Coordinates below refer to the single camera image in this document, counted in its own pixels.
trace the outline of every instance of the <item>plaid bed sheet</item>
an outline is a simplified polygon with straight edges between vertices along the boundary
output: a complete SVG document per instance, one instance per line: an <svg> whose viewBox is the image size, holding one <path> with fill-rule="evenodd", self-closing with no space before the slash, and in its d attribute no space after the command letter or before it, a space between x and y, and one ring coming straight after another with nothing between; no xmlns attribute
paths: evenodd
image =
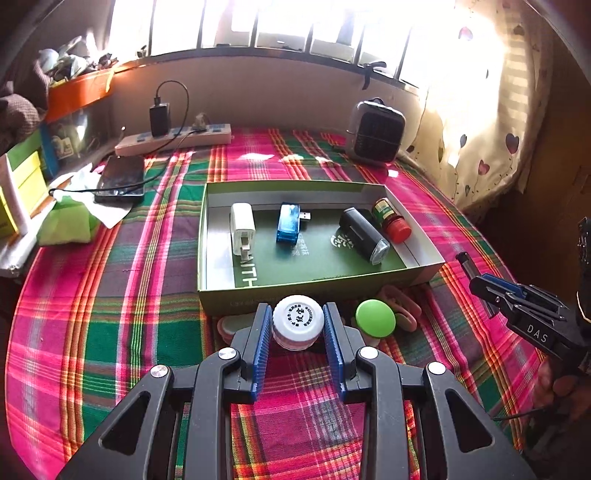
<svg viewBox="0 0 591 480"><path fill-rule="evenodd" d="M386 184L447 263L407 290L423 308L414 333L379 348L397 362L438 360L484 408L530 408L536 351L488 320L459 264L468 251L481 272L509 273L480 233L413 169L353 165L332 146L343 138L306 131L242 129L230 145L187 149L147 187L144 202L89 245L41 248L12 325L6 402L12 444L40 480L53 480L80 444L155 364L184 367L221 348L197 293L197 231L206 182L333 180ZM150 173L165 157L150 158ZM414 434L410 405L409 439ZM363 407L341 404L324 355L272 348L265 389L232 410L234 477L356 479ZM505 425L521 446L524 420ZM418 463L410 441L413 478ZM177 459L182 474L184 445Z"/></svg>

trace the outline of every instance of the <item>power strip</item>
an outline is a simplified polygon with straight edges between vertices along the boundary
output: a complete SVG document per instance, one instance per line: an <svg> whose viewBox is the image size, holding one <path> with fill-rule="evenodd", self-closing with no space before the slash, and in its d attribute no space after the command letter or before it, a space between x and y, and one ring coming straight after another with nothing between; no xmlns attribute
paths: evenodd
<svg viewBox="0 0 591 480"><path fill-rule="evenodd" d="M182 147L205 147L207 145L228 145L232 141L232 129L230 124L208 125L206 132L187 134L193 127L185 127L180 135L166 146L166 150L173 150L183 142ZM115 154L119 156L143 155L152 152L169 142L178 133L178 128L173 128L168 135L154 138L152 133L145 132L139 135L125 137L115 147Z"/></svg>

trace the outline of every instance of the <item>window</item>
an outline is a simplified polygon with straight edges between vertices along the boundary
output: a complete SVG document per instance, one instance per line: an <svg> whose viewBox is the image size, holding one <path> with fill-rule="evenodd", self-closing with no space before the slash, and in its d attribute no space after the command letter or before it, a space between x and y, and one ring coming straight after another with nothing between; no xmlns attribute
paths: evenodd
<svg viewBox="0 0 591 480"><path fill-rule="evenodd" d="M375 78L425 86L437 22L453 0L116 0L109 50L132 60L194 50L326 63Z"/></svg>

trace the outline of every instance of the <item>small spice jar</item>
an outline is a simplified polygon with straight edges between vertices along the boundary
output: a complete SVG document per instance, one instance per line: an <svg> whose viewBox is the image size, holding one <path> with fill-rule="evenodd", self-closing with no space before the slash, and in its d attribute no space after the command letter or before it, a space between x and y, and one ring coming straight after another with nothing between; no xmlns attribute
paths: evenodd
<svg viewBox="0 0 591 480"><path fill-rule="evenodd" d="M375 202L372 214L393 244L404 243L411 236L413 230L410 225L387 198Z"/></svg>

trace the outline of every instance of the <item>human hand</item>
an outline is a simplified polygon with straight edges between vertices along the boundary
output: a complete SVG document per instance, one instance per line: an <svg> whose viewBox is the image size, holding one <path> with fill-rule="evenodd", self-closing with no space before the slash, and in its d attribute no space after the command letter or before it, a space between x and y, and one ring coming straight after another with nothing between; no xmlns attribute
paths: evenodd
<svg viewBox="0 0 591 480"><path fill-rule="evenodd" d="M532 395L534 408L549 407L556 397L568 402L569 419L575 421L591 407L591 377L565 375L554 378L551 364L547 358L538 369Z"/></svg>

